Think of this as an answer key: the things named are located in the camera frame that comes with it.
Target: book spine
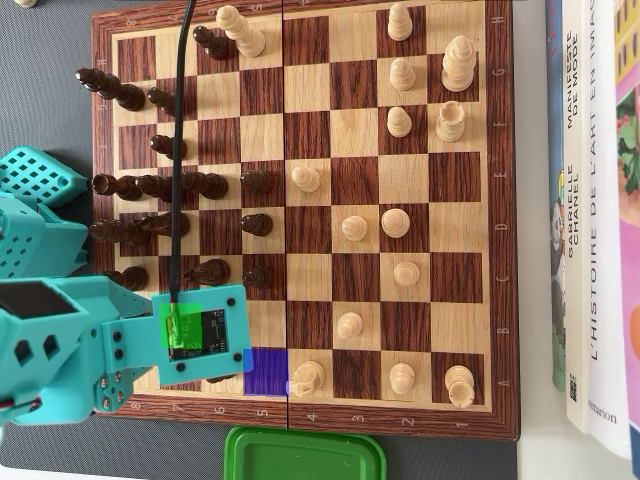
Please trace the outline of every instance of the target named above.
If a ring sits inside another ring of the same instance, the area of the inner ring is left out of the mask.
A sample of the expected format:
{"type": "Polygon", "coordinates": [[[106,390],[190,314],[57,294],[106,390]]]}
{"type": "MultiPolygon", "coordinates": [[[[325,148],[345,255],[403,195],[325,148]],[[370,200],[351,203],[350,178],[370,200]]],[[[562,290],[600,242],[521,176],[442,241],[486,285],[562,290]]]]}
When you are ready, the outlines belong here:
{"type": "Polygon", "coordinates": [[[589,430],[629,458],[622,345],[613,0],[589,0],[589,430]]]}
{"type": "Polygon", "coordinates": [[[552,380],[565,391],[564,217],[562,214],[562,0],[545,1],[551,250],[552,380]]]}

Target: dark chess piece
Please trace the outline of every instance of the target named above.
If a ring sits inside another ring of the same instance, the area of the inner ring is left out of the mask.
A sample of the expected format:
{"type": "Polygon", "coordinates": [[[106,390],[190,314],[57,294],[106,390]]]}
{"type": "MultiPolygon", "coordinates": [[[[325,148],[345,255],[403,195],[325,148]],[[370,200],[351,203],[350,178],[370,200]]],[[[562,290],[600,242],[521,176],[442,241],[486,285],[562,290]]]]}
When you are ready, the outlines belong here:
{"type": "Polygon", "coordinates": [[[217,173],[184,172],[182,174],[182,189],[200,193],[203,197],[217,200],[224,197],[229,185],[222,175],[217,173]]]}
{"type": "MultiPolygon", "coordinates": [[[[180,213],[180,236],[184,237],[189,233],[189,219],[184,213],[180,213]]],[[[145,232],[155,233],[163,237],[171,236],[171,212],[162,215],[144,217],[140,220],[140,226],[145,232]]]]}
{"type": "Polygon", "coordinates": [[[118,196],[127,201],[138,200],[142,196],[142,191],[136,187],[136,179],[131,175],[125,175],[117,178],[113,175],[100,173],[93,177],[91,187],[97,195],[113,195],[118,196]]]}
{"type": "Polygon", "coordinates": [[[216,35],[207,27],[199,26],[193,29],[193,38],[211,58],[224,60],[229,55],[229,39],[226,35],[216,35]]]}
{"type": "Polygon", "coordinates": [[[140,88],[129,83],[121,84],[118,77],[98,68],[81,68],[76,71],[76,78],[90,92],[98,92],[105,100],[115,98],[118,105],[132,112],[140,110],[146,101],[140,88]]]}
{"type": "MultiPolygon", "coordinates": [[[[149,141],[149,145],[156,152],[166,155],[167,158],[173,160],[173,138],[166,135],[154,135],[149,141]]],[[[187,144],[182,141],[182,158],[187,156],[187,144]]]]}
{"type": "Polygon", "coordinates": [[[264,170],[249,170],[242,174],[240,183],[255,193],[268,193],[273,187],[273,177],[264,170]]]}
{"type": "Polygon", "coordinates": [[[136,178],[136,187],[145,195],[171,203],[171,177],[142,175],[136,178]]]}
{"type": "Polygon", "coordinates": [[[132,292],[138,292],[149,283],[149,274],[144,267],[129,267],[124,272],[117,271],[104,272],[104,274],[113,280],[118,285],[131,290],[132,292]]]}
{"type": "Polygon", "coordinates": [[[251,233],[258,237],[269,235],[273,228],[273,220],[266,213],[256,213],[254,215],[245,215],[240,220],[240,227],[244,232],[251,233]]]}
{"type": "Polygon", "coordinates": [[[207,260],[185,272],[184,279],[210,287],[224,285],[229,279],[229,265],[219,258],[207,260]]]}
{"type": "Polygon", "coordinates": [[[271,272],[267,267],[251,267],[244,272],[242,283],[245,287],[266,288],[271,283],[271,272]]]}
{"type": "Polygon", "coordinates": [[[172,117],[175,115],[176,99],[173,93],[153,87],[147,91],[147,99],[167,115],[172,117]]]}

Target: wooden chessboard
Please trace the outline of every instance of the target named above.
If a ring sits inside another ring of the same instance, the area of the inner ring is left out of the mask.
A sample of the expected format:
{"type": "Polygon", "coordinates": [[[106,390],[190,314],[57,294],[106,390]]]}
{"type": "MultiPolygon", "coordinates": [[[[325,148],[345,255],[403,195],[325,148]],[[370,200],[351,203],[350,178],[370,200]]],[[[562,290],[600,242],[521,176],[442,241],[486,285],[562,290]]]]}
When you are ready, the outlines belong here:
{"type": "MultiPolygon", "coordinates": [[[[272,287],[247,289],[252,346],[260,354],[276,352],[289,378],[304,361],[320,363],[325,384],[310,397],[287,398],[286,391],[248,385],[242,375],[160,388],[151,372],[118,415],[518,437],[511,2],[405,2],[413,33],[402,42],[386,32],[391,3],[344,3],[227,2],[264,33],[264,52],[245,58],[232,44],[230,57],[215,61],[190,36],[186,59],[184,170],[223,175],[229,192],[217,201],[185,196],[191,230],[182,242],[182,267],[223,258],[235,282],[243,268],[268,265],[272,287]],[[451,93],[440,79],[442,58],[458,35],[476,45],[478,66],[471,87],[451,93]],[[417,74],[406,92],[389,83],[390,64],[400,56],[417,74]],[[439,108],[448,100],[460,101],[467,116],[455,143],[435,134],[439,108]],[[387,112],[396,105],[413,123],[401,139],[386,128],[387,112]],[[316,192],[293,184],[291,172],[299,165],[320,172],[316,192]],[[239,177],[250,169],[274,174],[268,194],[243,190],[239,177]],[[400,239],[379,227],[382,213],[395,207],[411,219],[400,239]],[[241,216],[256,212],[274,220],[267,237],[240,229],[241,216]],[[362,242],[342,236],[340,224],[350,215],[367,220],[362,242]],[[407,260],[418,265],[420,279],[400,288],[393,268],[407,260]],[[361,315],[364,329],[342,340],[335,327],[347,311],[361,315]],[[397,362],[416,373],[404,395],[390,387],[397,362]],[[453,365],[473,374],[469,408],[449,401],[444,375],[453,365]]],[[[92,66],[143,89],[172,89],[183,4],[94,14],[92,66]]],[[[215,28],[216,8],[223,5],[201,0],[192,28],[215,28]]],[[[92,113],[95,174],[170,174],[171,162],[148,146],[155,133],[172,136],[170,117],[150,104],[127,112],[97,95],[92,113]]],[[[95,219],[131,219],[169,205],[94,196],[93,208],[95,219]]],[[[142,265],[151,279],[143,294],[167,290],[167,238],[144,246],[94,243],[92,251],[95,271],[142,265]]],[[[262,375],[268,377],[269,369],[262,375]]]]}

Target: green plastic container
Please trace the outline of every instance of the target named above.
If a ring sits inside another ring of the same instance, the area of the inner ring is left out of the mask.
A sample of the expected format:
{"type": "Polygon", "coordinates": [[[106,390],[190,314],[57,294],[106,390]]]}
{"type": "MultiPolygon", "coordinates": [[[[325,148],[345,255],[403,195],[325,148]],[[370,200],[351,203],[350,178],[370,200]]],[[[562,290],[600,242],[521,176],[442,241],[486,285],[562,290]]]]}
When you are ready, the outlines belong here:
{"type": "Polygon", "coordinates": [[[384,452],[364,435],[235,427],[224,480],[385,480],[384,452]]]}

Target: chess piece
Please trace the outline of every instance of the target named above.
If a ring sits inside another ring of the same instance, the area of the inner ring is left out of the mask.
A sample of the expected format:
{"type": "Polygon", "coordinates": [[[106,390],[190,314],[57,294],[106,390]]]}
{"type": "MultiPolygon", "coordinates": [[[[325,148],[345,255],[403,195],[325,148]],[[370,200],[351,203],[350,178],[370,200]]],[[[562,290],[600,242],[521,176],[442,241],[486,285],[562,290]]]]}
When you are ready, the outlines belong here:
{"type": "Polygon", "coordinates": [[[93,177],[91,188],[96,195],[111,196],[116,193],[121,199],[127,201],[135,201],[142,196],[142,191],[136,187],[135,177],[131,175],[116,179],[112,175],[100,173],[93,177]]]}
{"type": "Polygon", "coordinates": [[[143,290],[149,283],[149,274],[144,267],[133,266],[126,268],[122,273],[109,271],[104,272],[104,274],[118,285],[132,292],[143,290]]]}
{"type": "Polygon", "coordinates": [[[391,367],[389,380],[391,380],[391,390],[398,395],[404,395],[413,387],[416,372],[406,363],[396,363],[391,367]]]}
{"type": "Polygon", "coordinates": [[[382,230],[391,238],[404,237],[409,231],[411,220],[404,210],[392,208],[382,214],[382,230]]]}
{"type": "Polygon", "coordinates": [[[176,99],[173,93],[165,92],[158,87],[152,87],[147,90],[147,99],[167,115],[172,117],[175,115],[176,99]]]}
{"type": "Polygon", "coordinates": [[[257,57],[264,50],[264,35],[257,28],[250,27],[247,19],[238,13],[236,7],[222,7],[218,10],[216,22],[227,37],[236,41],[238,50],[245,57],[257,57]]]}
{"type": "Polygon", "coordinates": [[[296,167],[291,172],[291,179],[303,192],[313,193],[320,187],[320,174],[315,168],[296,167]]]}
{"type": "Polygon", "coordinates": [[[413,262],[400,262],[393,269],[393,279],[401,287],[415,285],[420,278],[420,269],[413,262]]]}
{"type": "Polygon", "coordinates": [[[412,31],[413,22],[409,10],[403,3],[394,3],[389,10],[387,33],[393,40],[400,42],[409,38],[412,31]]]}
{"type": "Polygon", "coordinates": [[[444,142],[455,142],[464,133],[464,110],[455,101],[445,103],[440,107],[440,114],[436,120],[436,135],[444,142]]]}
{"type": "Polygon", "coordinates": [[[467,408],[473,403],[473,374],[463,366],[456,365],[447,370],[444,384],[449,390],[449,400],[458,408],[467,408]]]}
{"type": "Polygon", "coordinates": [[[343,340],[355,337],[362,332],[362,317],[354,312],[347,312],[338,320],[338,336],[343,340]]]}
{"type": "Polygon", "coordinates": [[[322,365],[317,362],[304,362],[295,372],[289,382],[289,394],[297,397],[309,397],[319,388],[322,388],[325,381],[325,373],[322,365]]]}
{"type": "Polygon", "coordinates": [[[217,200],[226,195],[229,185],[224,177],[217,173],[184,172],[182,188],[185,191],[199,193],[205,198],[217,200]]]}
{"type": "Polygon", "coordinates": [[[193,29],[193,38],[204,48],[204,53],[215,60],[224,60],[229,55],[229,39],[216,35],[203,25],[193,29]]]}
{"type": "Polygon", "coordinates": [[[184,279],[187,282],[217,287],[227,283],[229,272],[230,269],[227,262],[220,258],[213,258],[185,272],[184,279]]]}
{"type": "Polygon", "coordinates": [[[273,177],[265,170],[249,170],[240,176],[240,183],[254,193],[268,193],[273,187],[273,177]]]}
{"type": "Polygon", "coordinates": [[[266,288],[271,283],[271,272],[267,267],[251,267],[242,275],[245,287],[266,288]]]}
{"type": "Polygon", "coordinates": [[[98,92],[105,100],[115,98],[125,110],[136,112],[144,106],[144,92],[135,85],[121,84],[112,73],[104,73],[98,68],[81,68],[76,72],[76,78],[87,90],[98,92]]]}
{"type": "Polygon", "coordinates": [[[475,75],[476,47],[463,35],[454,38],[444,51],[442,83],[451,92],[466,90],[475,75]]]}
{"type": "Polygon", "coordinates": [[[256,213],[254,215],[245,215],[240,220],[242,231],[264,237],[269,235],[273,228],[273,220],[266,213],[256,213]]]}
{"type": "Polygon", "coordinates": [[[416,72],[406,58],[396,58],[391,63],[389,81],[396,90],[409,90],[416,83],[416,72]]]}
{"type": "Polygon", "coordinates": [[[352,242],[359,242],[366,237],[368,229],[367,221],[356,215],[348,217],[342,222],[342,233],[347,240],[352,242]]]}
{"type": "Polygon", "coordinates": [[[389,133],[396,138],[409,135],[411,131],[411,117],[402,107],[392,107],[387,116],[389,133]]]}

